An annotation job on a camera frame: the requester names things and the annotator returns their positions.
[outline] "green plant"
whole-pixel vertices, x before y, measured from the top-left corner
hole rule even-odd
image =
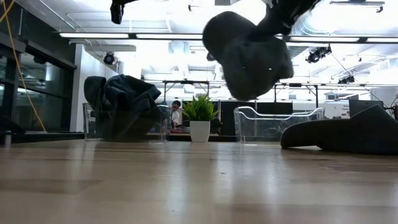
[[[182,113],[190,121],[212,121],[216,118],[218,111],[214,111],[214,104],[208,95],[192,97],[192,101],[184,105]]]

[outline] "person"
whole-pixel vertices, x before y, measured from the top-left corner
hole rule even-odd
[[[178,100],[175,100],[172,103],[172,127],[175,128],[180,122],[180,114],[178,113],[178,109],[180,108],[181,103]]]

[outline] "monitor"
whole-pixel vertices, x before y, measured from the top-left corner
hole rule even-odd
[[[374,105],[379,105],[383,108],[383,101],[378,100],[349,100],[349,115],[353,117],[354,115],[371,108]]]

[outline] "potted plant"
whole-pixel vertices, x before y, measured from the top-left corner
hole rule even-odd
[[[214,111],[214,104],[208,95],[193,97],[192,101],[184,105],[183,111],[190,121],[190,135],[192,142],[207,142],[210,135],[210,121],[216,118],[218,111]]]

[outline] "air duct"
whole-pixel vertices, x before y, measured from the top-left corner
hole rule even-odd
[[[322,0],[314,10],[308,11],[298,19],[293,26],[291,35],[332,34],[338,28],[338,24],[333,22],[335,16],[330,10],[330,0]]]

